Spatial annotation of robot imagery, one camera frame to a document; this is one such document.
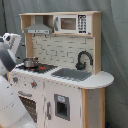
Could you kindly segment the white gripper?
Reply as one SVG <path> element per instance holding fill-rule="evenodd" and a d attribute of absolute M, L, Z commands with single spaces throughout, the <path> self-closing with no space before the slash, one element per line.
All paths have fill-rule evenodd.
<path fill-rule="evenodd" d="M 13 55 L 16 55 L 19 44 L 21 42 L 21 36 L 15 33 L 5 33 L 3 35 L 3 46 L 4 50 L 10 50 Z"/>

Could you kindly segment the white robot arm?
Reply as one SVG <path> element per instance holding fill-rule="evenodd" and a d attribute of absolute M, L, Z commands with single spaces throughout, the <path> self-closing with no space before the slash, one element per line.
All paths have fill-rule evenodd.
<path fill-rule="evenodd" d="M 16 51 L 21 36 L 0 36 L 0 125 L 2 128 L 37 128 L 13 87 L 4 77 L 16 66 Z"/>

